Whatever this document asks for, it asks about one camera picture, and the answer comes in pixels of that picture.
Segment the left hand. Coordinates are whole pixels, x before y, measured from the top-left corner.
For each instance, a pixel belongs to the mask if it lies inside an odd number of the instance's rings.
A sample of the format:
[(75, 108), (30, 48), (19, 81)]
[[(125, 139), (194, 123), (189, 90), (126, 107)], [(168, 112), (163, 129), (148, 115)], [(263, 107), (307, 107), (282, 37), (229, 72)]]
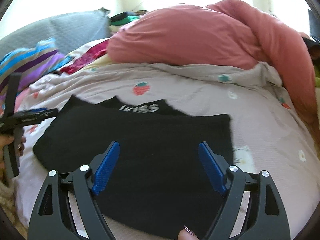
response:
[(26, 139), (24, 132), (13, 135), (1, 134), (1, 180), (15, 178), (20, 174), (20, 157)]

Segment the right hand thumb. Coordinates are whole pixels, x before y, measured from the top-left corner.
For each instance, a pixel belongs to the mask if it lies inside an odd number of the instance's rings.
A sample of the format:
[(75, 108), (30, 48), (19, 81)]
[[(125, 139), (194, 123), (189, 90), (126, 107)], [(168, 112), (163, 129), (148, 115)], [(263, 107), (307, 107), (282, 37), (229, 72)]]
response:
[(177, 240), (199, 240), (195, 233), (184, 225), (183, 229), (178, 233)]

